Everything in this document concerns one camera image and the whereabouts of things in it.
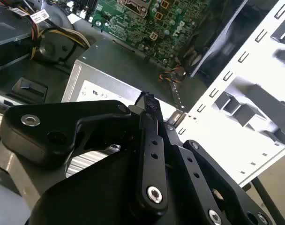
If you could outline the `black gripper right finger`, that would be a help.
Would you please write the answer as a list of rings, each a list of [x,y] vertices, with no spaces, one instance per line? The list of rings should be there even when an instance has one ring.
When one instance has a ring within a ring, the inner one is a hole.
[[[193,140],[181,142],[156,102],[159,225],[270,225],[269,216]]]

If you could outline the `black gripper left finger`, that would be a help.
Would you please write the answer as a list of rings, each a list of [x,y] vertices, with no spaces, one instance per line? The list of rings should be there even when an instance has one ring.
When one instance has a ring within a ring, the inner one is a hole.
[[[156,170],[156,102],[142,92],[130,107],[118,100],[13,106],[0,125],[0,169],[31,211],[51,187],[118,152],[136,154],[139,178],[154,182],[147,167]],[[147,188],[154,203],[157,185]]]

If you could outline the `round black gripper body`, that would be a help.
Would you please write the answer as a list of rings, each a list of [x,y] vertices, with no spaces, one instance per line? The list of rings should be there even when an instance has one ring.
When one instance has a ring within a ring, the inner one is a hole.
[[[118,152],[47,190],[34,207],[32,225],[203,225],[204,208],[192,184],[193,154],[172,146],[165,152],[163,200],[156,204],[147,188],[161,181],[138,176],[138,159]]]

